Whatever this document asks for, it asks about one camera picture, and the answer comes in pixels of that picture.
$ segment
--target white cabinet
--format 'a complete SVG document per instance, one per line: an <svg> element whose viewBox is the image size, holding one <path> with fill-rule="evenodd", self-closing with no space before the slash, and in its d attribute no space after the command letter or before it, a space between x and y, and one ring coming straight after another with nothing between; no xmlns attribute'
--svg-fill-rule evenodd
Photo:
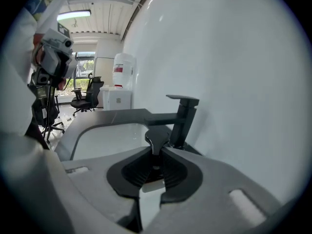
<svg viewBox="0 0 312 234"><path fill-rule="evenodd" d="M103 86L100 90L103 96L104 111L131 108L130 90L111 86Z"/></svg>

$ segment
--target faucet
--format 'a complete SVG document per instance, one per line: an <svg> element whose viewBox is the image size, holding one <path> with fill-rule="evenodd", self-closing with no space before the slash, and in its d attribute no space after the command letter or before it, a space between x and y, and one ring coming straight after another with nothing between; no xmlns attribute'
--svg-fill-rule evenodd
<svg viewBox="0 0 312 234"><path fill-rule="evenodd" d="M151 146L154 155L158 155L161 147L166 142L169 142L170 146L172 146L173 148L183 150L186 136L189 133L196 113L195 107L199 103L199 99L193 97L175 95L166 96L170 99L180 99L177 113L151 114L150 116L144 118L146 125L149 126L174 124L170 137L167 134L163 134L162 137L158 136L157 138L159 139L159 143L157 144L157 146Z"/></svg>

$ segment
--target ceiling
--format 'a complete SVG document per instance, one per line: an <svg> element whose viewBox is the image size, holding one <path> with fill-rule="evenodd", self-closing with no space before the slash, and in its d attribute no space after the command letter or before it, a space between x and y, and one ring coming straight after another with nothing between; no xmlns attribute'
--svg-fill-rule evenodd
<svg viewBox="0 0 312 234"><path fill-rule="evenodd" d="M59 21L72 32L75 43L96 43L98 39L121 40L141 0L68 0L60 13L91 10L90 17Z"/></svg>

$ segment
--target gray countertop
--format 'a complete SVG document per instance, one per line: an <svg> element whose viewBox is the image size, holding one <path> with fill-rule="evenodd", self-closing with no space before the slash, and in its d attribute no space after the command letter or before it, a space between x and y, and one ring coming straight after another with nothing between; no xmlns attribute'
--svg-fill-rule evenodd
<svg viewBox="0 0 312 234"><path fill-rule="evenodd" d="M157 129L171 133L167 126L149 126L144 121L151 113L146 109L127 109L96 111L82 113L67 128L63 137L56 146L55 152L61 161L72 160L80 137L87 131L96 127L114 126L121 124L137 123L145 125L149 129ZM185 151L199 154L193 147L185 143Z"/></svg>

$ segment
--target red label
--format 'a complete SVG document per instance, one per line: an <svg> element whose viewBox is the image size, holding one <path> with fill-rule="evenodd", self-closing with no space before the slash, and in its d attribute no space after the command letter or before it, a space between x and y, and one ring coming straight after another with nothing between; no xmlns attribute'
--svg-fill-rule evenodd
<svg viewBox="0 0 312 234"><path fill-rule="evenodd" d="M115 69L114 69L114 72L120 72L120 73L122 73L122 69L123 69L123 68L115 68Z"/></svg>

